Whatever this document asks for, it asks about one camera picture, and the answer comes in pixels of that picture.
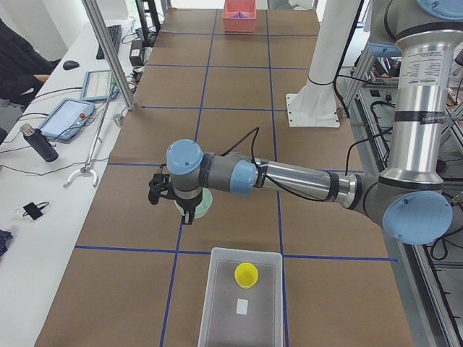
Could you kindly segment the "pale green bowl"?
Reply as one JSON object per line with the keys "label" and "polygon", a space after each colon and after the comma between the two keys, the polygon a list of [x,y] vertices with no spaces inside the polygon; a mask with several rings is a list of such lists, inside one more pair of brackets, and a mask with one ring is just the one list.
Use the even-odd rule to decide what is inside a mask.
{"label": "pale green bowl", "polygon": [[211,191],[203,188],[203,198],[201,203],[195,208],[195,219],[202,218],[209,210],[213,202]]}

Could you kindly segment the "yellow plastic cup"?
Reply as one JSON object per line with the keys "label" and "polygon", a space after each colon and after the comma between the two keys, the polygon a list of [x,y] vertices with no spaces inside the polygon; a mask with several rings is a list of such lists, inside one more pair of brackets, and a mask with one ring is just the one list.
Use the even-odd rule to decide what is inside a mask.
{"label": "yellow plastic cup", "polygon": [[249,262],[240,263],[234,271],[234,279],[238,286],[243,289],[253,287],[259,278],[259,272],[256,266]]}

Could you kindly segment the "purple microfiber cloth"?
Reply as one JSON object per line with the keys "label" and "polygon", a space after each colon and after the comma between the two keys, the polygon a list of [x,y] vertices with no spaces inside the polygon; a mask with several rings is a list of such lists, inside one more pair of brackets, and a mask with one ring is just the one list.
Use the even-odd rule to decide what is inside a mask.
{"label": "purple microfiber cloth", "polygon": [[230,18],[249,18],[249,13],[248,12],[236,12],[236,13],[231,13]]}

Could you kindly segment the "white label in bin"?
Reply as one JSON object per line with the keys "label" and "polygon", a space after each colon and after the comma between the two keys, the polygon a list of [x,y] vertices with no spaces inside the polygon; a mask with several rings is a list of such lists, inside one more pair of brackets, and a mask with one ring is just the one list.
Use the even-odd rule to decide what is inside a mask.
{"label": "white label in bin", "polygon": [[248,300],[247,299],[237,299],[236,313],[240,315],[247,315],[248,309]]}

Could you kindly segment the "long reacher grabber tool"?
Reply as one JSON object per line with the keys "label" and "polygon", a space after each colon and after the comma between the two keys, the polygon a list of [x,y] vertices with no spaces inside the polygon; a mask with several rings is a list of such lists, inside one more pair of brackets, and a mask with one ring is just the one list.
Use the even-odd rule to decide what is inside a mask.
{"label": "long reacher grabber tool", "polygon": [[110,88],[109,88],[109,94],[106,98],[106,102],[105,102],[105,105],[104,105],[104,108],[103,108],[103,114],[102,116],[100,117],[99,121],[98,121],[98,126],[96,128],[96,132],[95,132],[95,135],[93,137],[93,141],[92,141],[92,144],[90,146],[90,149],[89,149],[89,152],[88,152],[88,155],[87,155],[87,158],[84,162],[84,166],[81,167],[80,169],[76,170],[76,171],[73,171],[68,179],[66,180],[66,182],[64,183],[63,187],[66,189],[72,182],[74,179],[76,179],[78,176],[92,176],[92,185],[94,188],[97,187],[97,184],[98,184],[98,174],[96,173],[96,171],[93,169],[92,167],[92,159],[93,159],[93,154],[95,152],[95,148],[96,148],[96,145],[97,145],[97,142],[98,142],[98,139],[100,137],[100,133],[101,133],[101,129],[103,127],[103,123],[104,123],[104,120],[106,118],[106,113],[108,111],[108,108],[109,108],[109,105],[110,105],[110,102],[111,102],[111,96],[113,95],[114,93],[114,89],[116,87],[116,82],[114,80],[111,81],[111,84],[110,84]]}

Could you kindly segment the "blue teach pendant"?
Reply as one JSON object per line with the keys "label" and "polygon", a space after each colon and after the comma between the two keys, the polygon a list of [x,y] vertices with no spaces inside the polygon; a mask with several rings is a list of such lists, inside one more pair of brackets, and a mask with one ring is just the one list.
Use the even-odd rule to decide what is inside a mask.
{"label": "blue teach pendant", "polygon": [[80,99],[87,102],[104,101],[109,95],[112,72],[107,70],[94,70],[85,73]]}
{"label": "blue teach pendant", "polygon": [[94,103],[65,98],[38,128],[51,140],[68,141],[84,127],[94,110]]}

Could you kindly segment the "upper blue teach pendant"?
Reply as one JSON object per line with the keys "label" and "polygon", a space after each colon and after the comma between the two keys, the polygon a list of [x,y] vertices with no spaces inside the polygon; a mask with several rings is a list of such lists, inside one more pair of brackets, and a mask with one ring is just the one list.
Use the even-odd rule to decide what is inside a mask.
{"label": "upper blue teach pendant", "polygon": [[80,99],[87,102],[104,101],[109,95],[112,72],[107,70],[94,70],[85,73]]}

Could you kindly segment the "small black pouch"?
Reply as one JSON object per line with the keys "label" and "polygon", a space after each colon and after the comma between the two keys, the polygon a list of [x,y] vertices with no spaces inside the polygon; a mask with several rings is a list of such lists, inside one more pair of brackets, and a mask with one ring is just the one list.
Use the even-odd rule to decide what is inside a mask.
{"label": "small black pouch", "polygon": [[40,202],[35,204],[34,202],[30,202],[23,207],[24,213],[22,214],[23,217],[31,217],[33,220],[39,219],[43,216],[43,210],[50,205],[50,202]]}

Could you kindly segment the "black power brick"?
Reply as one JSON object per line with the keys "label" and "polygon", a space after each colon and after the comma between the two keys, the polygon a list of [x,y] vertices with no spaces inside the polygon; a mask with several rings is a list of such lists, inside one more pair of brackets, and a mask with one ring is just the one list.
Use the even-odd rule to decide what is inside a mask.
{"label": "black power brick", "polygon": [[133,67],[140,67],[145,61],[145,47],[140,39],[133,40],[130,46],[129,60]]}

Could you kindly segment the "black water bottle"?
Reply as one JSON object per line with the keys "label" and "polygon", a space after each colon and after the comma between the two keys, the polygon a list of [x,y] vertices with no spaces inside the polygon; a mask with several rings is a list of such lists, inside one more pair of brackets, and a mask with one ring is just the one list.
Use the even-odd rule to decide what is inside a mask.
{"label": "black water bottle", "polygon": [[59,157],[59,154],[51,146],[41,130],[26,123],[20,127],[20,131],[25,141],[45,160],[45,162],[55,161]]}

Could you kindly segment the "black computer mouse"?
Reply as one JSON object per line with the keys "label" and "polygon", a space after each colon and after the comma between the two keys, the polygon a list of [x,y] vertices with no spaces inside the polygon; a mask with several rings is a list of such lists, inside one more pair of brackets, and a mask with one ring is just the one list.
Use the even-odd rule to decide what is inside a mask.
{"label": "black computer mouse", "polygon": [[77,61],[73,61],[73,60],[68,60],[68,61],[65,61],[62,65],[63,69],[66,70],[66,71],[69,71],[71,69],[76,69],[80,66],[80,64],[77,62]]}

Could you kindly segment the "pink plastic tray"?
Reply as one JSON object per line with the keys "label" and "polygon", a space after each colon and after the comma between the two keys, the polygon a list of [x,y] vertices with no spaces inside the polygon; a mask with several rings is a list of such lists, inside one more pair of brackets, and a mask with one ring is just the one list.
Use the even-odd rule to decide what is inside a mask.
{"label": "pink plastic tray", "polygon": [[257,9],[255,0],[226,0],[221,15],[224,31],[252,33],[255,31]]}

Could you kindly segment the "seated person in black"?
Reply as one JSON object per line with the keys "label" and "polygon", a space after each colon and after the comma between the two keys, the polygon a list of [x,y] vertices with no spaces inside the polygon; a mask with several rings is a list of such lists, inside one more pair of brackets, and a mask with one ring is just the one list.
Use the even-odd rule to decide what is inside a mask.
{"label": "seated person in black", "polygon": [[60,61],[43,58],[1,21],[1,99],[27,107]]}

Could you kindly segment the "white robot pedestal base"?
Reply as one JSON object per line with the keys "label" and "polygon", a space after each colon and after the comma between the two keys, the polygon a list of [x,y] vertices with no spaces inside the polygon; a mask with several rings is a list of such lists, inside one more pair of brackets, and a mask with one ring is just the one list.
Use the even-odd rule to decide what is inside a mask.
{"label": "white robot pedestal base", "polygon": [[326,2],[307,82],[298,93],[286,95],[290,127],[339,127],[334,81],[362,6],[362,1]]}

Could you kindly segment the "aluminium frame post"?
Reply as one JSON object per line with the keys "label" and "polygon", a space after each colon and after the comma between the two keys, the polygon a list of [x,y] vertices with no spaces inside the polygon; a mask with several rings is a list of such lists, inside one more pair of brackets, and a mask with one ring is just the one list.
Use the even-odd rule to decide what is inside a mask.
{"label": "aluminium frame post", "polygon": [[109,32],[106,29],[106,23],[104,22],[103,15],[101,14],[97,1],[82,0],[82,4],[85,8],[88,19],[90,20],[95,37],[103,50],[107,63],[109,64],[113,79],[124,99],[127,110],[131,111],[135,107],[135,99],[129,88],[124,71],[122,70],[122,65],[120,64],[114,44],[112,43]]}

